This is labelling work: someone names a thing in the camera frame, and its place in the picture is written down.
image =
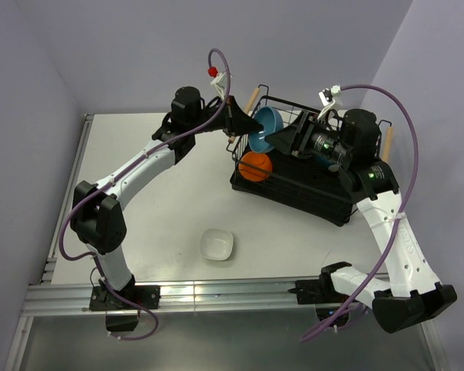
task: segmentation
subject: black dish rack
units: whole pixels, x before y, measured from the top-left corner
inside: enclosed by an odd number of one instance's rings
[[[315,114],[319,110],[301,104],[272,97],[262,96],[254,108],[253,115],[263,106],[277,109],[284,121],[284,125],[291,124],[299,115],[300,110]],[[339,124],[333,125],[339,130]],[[257,196],[271,199],[278,203],[319,216],[337,226],[349,222],[353,212],[353,204],[349,194],[342,188],[336,172],[328,170],[326,163],[317,158],[298,159],[284,155],[276,149],[267,153],[272,162],[273,171],[266,172],[241,161],[241,158],[251,149],[247,143],[247,135],[237,139],[237,142],[227,146],[235,161],[235,170],[230,178],[232,189],[249,192]],[[268,177],[262,182],[252,182],[245,179],[239,172],[239,164],[263,172]]]

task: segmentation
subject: orange cup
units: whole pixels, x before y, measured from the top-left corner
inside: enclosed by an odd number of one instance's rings
[[[241,162],[243,163],[239,163],[239,173],[245,179],[251,180],[252,182],[263,182],[270,176],[270,174],[266,172],[271,172],[273,170],[271,160],[265,153],[248,152],[242,156]],[[266,172],[262,172],[248,165],[260,168]]]

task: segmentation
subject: blue plate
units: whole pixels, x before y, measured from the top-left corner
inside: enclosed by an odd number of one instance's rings
[[[273,107],[265,106],[256,112],[253,119],[263,126],[263,130],[249,134],[249,147],[257,153],[270,152],[274,146],[264,141],[264,137],[284,128],[280,113]]]

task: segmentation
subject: wall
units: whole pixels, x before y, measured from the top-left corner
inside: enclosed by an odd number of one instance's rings
[[[464,370],[464,0],[414,1],[374,83],[415,120],[420,171],[407,211],[428,261],[457,290],[436,323],[452,369]],[[402,116],[376,93],[363,106],[395,122],[391,165],[405,189],[412,152]]]
[[[45,264],[80,122],[19,8],[0,0],[0,369]]]
[[[97,114],[167,111],[185,85],[212,97],[211,47],[229,59],[232,93],[241,104],[267,83],[273,95],[318,105],[324,87],[373,79],[411,4],[16,1],[83,110]],[[362,98],[354,94],[350,103]]]

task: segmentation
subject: purple cable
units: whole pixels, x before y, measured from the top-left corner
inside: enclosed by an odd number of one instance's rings
[[[411,117],[409,116],[409,113],[407,110],[404,108],[402,103],[391,93],[386,91],[385,89],[382,89],[381,87],[375,87],[373,85],[365,85],[365,84],[357,84],[357,85],[348,85],[346,87],[341,87],[341,91],[344,90],[352,90],[352,89],[368,89],[368,90],[375,90],[378,91],[390,99],[392,99],[393,102],[400,108],[402,114],[405,117],[405,120],[408,122],[409,129],[411,131],[411,136],[412,136],[412,146],[414,149],[414,154],[415,154],[415,159],[414,159],[414,164],[413,164],[413,169],[412,169],[412,176],[411,176],[411,181],[409,183],[408,190],[404,194],[404,197],[402,198],[402,204],[399,206],[399,213],[404,212],[404,208],[406,204],[408,203],[409,198],[411,197],[412,189],[415,187],[416,183],[416,177],[418,176],[418,159],[419,159],[419,150],[418,150],[418,137],[416,135],[416,130],[415,126],[412,123]],[[392,226],[392,231],[390,235],[390,239],[388,240],[387,246],[385,247],[384,252],[381,254],[380,259],[377,261],[377,263],[374,265],[373,269],[371,272],[367,275],[367,277],[364,279],[363,282],[359,285],[359,287],[343,302],[342,305],[340,305],[339,309],[330,317],[328,317],[325,321],[322,321],[315,326],[311,327],[308,329],[304,334],[302,334],[300,338],[300,342],[308,342],[309,340],[315,338],[319,334],[321,334],[323,331],[325,331],[329,326],[331,326],[334,321],[343,315],[344,311],[347,310],[349,307],[350,303],[352,303],[357,295],[359,295],[363,289],[370,283],[371,279],[377,274],[378,270],[381,268],[381,266],[384,264],[385,259],[387,259],[388,254],[391,251],[392,245],[394,244],[395,237],[397,236],[397,228],[400,223],[400,219],[397,219],[394,221],[394,225]]]
[[[136,166],[138,166],[141,162],[146,160],[147,156],[152,155],[153,153],[155,153],[159,149],[173,143],[174,141],[178,141],[179,139],[185,138],[185,137],[187,137],[189,135],[195,134],[198,131],[201,131],[207,125],[212,123],[218,117],[219,114],[221,114],[222,110],[225,108],[225,105],[227,104],[229,93],[230,93],[230,69],[229,69],[229,65],[227,63],[227,59],[225,58],[225,55],[219,49],[216,49],[216,48],[211,49],[210,52],[208,53],[208,67],[212,66],[212,64],[211,64],[211,56],[213,55],[213,53],[218,54],[218,56],[222,59],[223,65],[225,67],[225,74],[227,75],[227,87],[225,89],[225,95],[224,95],[222,103],[218,107],[217,111],[213,114],[212,117],[210,117],[208,120],[203,122],[200,126],[194,128],[194,129],[191,129],[189,131],[186,131],[185,133],[176,135],[175,137],[169,139],[168,141],[164,141],[164,142],[160,143],[159,145],[156,145],[155,147],[151,148],[149,151],[146,152],[146,155],[139,156],[130,165],[128,165],[127,168],[123,169],[117,176],[114,177],[114,182],[118,182],[120,179],[122,179],[124,176],[126,176]],[[100,262],[96,258],[95,253],[87,252],[87,253],[83,253],[81,255],[77,255],[75,257],[71,257],[65,251],[65,245],[63,243],[64,242],[63,240],[65,238],[65,233],[67,231],[67,228],[69,227],[69,223],[72,220],[73,216],[76,215],[79,212],[80,208],[83,207],[84,205],[86,205],[86,203],[90,202],[93,198],[99,196],[102,192],[107,191],[110,187],[112,187],[111,183],[107,183],[106,185],[99,188],[97,191],[91,193],[88,197],[82,199],[77,205],[75,205],[74,208],[72,208],[70,213],[67,215],[67,218],[63,221],[62,226],[60,227],[59,250],[60,250],[60,254],[62,255],[62,257],[64,259],[68,260],[68,261],[75,261],[75,260],[82,259],[83,257],[89,257],[89,256],[94,257],[94,263],[96,264],[98,270],[100,271],[100,275],[105,278],[104,279],[104,284],[107,287],[107,289],[110,291],[110,293],[112,295],[114,295],[118,300],[120,300],[120,301],[124,302],[125,304],[130,305],[130,306],[132,306],[132,307],[134,307],[136,309],[139,309],[141,311],[145,311],[146,313],[148,313],[149,315],[151,315],[155,319],[155,327],[153,328],[153,330],[151,330],[150,332],[148,332],[145,335],[135,336],[135,337],[127,337],[127,336],[117,336],[117,335],[112,334],[114,337],[116,337],[118,339],[120,338],[122,340],[141,340],[141,339],[145,339],[145,338],[148,338],[149,336],[151,336],[156,331],[156,329],[158,328],[159,321],[158,321],[156,315],[154,313],[152,313],[151,311],[149,311],[147,308],[144,308],[141,305],[133,303],[132,301],[129,301],[129,300],[123,298],[122,296],[120,296],[119,294],[117,294],[115,289],[110,285],[110,283],[108,282],[108,280],[104,276],[104,272],[101,269]]]

